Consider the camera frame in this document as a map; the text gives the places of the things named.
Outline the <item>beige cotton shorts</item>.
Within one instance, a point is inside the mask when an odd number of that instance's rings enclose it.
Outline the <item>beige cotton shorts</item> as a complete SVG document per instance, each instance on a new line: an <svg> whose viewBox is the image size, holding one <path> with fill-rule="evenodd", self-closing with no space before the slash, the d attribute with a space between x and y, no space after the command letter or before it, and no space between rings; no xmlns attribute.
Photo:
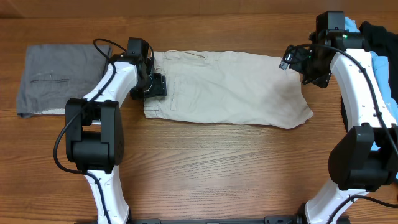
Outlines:
<svg viewBox="0 0 398 224"><path fill-rule="evenodd" d="M313 116L298 72L281 58L246 52L155 53L165 97L144 102L146 118L193 123L257 124L292 129Z"/></svg>

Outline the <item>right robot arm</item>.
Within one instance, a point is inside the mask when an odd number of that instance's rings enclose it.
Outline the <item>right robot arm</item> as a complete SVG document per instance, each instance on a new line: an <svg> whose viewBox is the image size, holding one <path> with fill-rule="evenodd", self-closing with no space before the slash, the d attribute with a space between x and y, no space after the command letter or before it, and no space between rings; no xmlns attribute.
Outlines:
<svg viewBox="0 0 398 224"><path fill-rule="evenodd" d="M316 18L309 43L286 48L279 67L303 76L303 84L326 88L335 78L341 92L346 134L330 152L329 179L296 215L267 216L266 223L348 223L345 211L397 174L397 121L387 109L359 32L345 27L341 11Z"/></svg>

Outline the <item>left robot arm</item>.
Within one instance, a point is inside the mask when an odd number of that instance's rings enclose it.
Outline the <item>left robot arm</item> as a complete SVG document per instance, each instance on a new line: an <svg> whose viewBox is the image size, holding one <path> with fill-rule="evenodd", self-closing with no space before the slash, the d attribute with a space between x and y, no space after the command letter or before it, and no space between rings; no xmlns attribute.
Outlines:
<svg viewBox="0 0 398 224"><path fill-rule="evenodd" d="M58 135L66 141L67 159L90 185L98 212L97 223L131 223L131 210L121 186L119 165L124 156L120 107L134 100L164 97L165 75L154 71L154 51L141 38L129 38L121 54L106 56L108 68L83 98L65 106L65 126Z"/></svg>

